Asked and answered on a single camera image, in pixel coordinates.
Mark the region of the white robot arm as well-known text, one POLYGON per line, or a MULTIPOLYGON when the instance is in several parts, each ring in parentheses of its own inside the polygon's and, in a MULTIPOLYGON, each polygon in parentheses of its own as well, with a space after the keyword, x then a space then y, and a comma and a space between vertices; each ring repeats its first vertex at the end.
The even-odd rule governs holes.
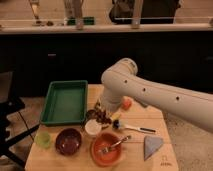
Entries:
POLYGON ((213 95, 147 81, 137 72, 137 64, 130 58, 119 60, 103 72, 100 101, 105 110, 116 112, 123 97, 128 96, 213 133, 213 95))

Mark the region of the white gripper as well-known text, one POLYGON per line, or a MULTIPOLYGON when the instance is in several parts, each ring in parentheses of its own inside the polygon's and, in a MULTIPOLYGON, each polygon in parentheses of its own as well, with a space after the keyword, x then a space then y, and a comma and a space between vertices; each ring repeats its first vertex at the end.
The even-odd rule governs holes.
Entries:
POLYGON ((116 112, 122 103, 122 96, 117 95, 114 92, 104 89, 100 95, 100 104, 103 109, 108 112, 116 112))

